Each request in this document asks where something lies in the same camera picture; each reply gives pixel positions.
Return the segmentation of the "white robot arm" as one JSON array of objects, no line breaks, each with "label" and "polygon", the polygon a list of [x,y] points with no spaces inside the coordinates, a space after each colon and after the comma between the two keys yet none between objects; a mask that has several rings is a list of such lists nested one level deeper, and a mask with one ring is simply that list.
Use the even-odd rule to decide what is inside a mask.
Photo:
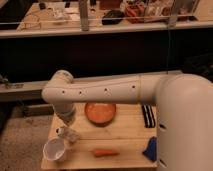
[{"label": "white robot arm", "polygon": [[138,74],[75,83],[57,71],[42,89],[56,112],[71,103],[154,105],[157,110],[157,171],[213,171],[213,82],[194,74]]}]

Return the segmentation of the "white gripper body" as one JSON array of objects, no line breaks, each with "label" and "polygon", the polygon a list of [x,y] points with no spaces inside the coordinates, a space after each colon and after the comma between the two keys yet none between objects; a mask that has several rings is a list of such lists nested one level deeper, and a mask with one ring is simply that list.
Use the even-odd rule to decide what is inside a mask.
[{"label": "white gripper body", "polygon": [[71,104],[58,104],[53,106],[54,113],[65,125],[72,125],[75,121],[76,107]]}]

